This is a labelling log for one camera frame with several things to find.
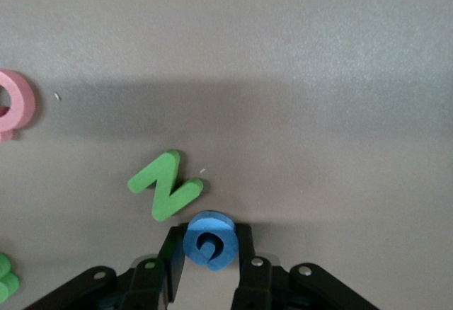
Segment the table surface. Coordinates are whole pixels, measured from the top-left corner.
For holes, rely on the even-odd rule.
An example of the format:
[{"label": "table surface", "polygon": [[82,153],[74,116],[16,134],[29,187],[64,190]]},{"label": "table surface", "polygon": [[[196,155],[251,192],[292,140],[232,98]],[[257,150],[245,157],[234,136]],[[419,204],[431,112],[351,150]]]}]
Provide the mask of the table surface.
[{"label": "table surface", "polygon": [[[453,0],[1,0],[0,41],[38,100],[0,144],[2,309],[206,209],[380,309],[451,307]],[[172,148],[207,187],[158,223],[127,181]],[[238,278],[187,262],[170,309],[229,309]]]}]

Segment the blue object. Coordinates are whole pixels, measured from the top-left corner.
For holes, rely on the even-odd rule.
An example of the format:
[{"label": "blue object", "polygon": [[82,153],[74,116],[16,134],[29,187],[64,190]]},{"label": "blue object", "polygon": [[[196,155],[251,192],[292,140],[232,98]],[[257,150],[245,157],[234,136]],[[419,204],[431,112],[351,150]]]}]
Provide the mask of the blue object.
[{"label": "blue object", "polygon": [[239,249],[236,225],[220,212],[201,212],[188,225],[183,249],[195,264],[206,265],[211,271],[222,270],[233,261]]}]

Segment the pink ring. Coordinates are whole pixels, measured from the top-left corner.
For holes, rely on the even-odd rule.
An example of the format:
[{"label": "pink ring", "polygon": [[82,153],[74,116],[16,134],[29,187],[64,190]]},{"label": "pink ring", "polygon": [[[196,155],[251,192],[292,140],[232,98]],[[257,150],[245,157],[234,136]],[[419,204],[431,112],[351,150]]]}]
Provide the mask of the pink ring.
[{"label": "pink ring", "polygon": [[13,130],[31,120],[36,109],[35,95],[28,82],[18,73],[0,70],[0,86],[11,98],[11,107],[0,107],[0,142],[10,140]]}]

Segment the gray surface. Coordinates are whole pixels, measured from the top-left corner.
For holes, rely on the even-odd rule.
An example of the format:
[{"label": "gray surface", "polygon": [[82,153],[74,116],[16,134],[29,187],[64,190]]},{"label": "gray surface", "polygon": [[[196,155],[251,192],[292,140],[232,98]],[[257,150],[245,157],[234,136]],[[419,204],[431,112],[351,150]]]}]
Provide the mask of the gray surface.
[{"label": "gray surface", "polygon": [[[0,144],[2,309],[204,209],[381,309],[451,308],[453,0],[1,0],[0,41],[40,106]],[[157,223],[126,182],[169,148],[208,189]],[[237,280],[188,263],[171,309],[229,309]]]}]

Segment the green object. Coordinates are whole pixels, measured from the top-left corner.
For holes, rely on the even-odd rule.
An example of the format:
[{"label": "green object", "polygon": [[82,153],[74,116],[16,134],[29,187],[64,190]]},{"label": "green object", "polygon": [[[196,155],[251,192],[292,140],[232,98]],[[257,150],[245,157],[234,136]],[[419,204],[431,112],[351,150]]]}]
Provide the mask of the green object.
[{"label": "green object", "polygon": [[11,271],[11,262],[8,257],[0,252],[0,278]]},{"label": "green object", "polygon": [[173,192],[179,162],[178,151],[167,151],[143,168],[127,183],[133,193],[140,193],[148,186],[156,183],[152,215],[158,222],[164,221],[197,199],[203,190],[201,179],[192,178]]},{"label": "green object", "polygon": [[7,273],[0,279],[0,303],[6,301],[16,292],[21,283],[16,275]]}]

